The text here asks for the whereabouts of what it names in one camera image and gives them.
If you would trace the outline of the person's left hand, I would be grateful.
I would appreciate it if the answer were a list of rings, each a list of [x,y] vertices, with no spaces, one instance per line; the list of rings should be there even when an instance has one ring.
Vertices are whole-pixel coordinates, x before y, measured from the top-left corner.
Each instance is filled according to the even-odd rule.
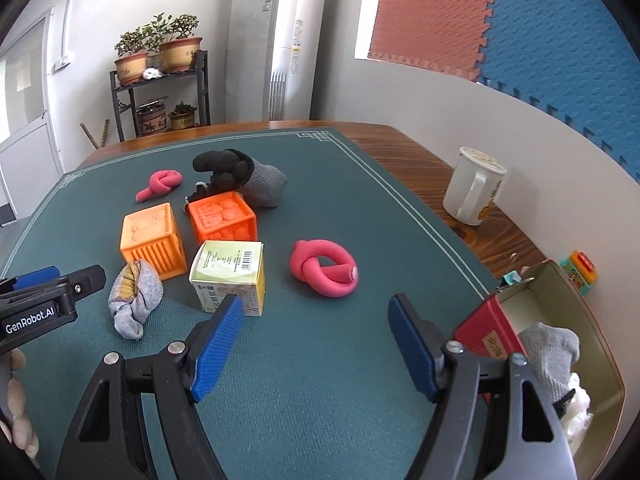
[[[6,393],[2,396],[9,409],[8,419],[11,425],[1,423],[1,430],[9,442],[34,460],[39,452],[39,438],[32,428],[27,413],[27,396],[23,384],[17,377],[12,376],[6,387]]]

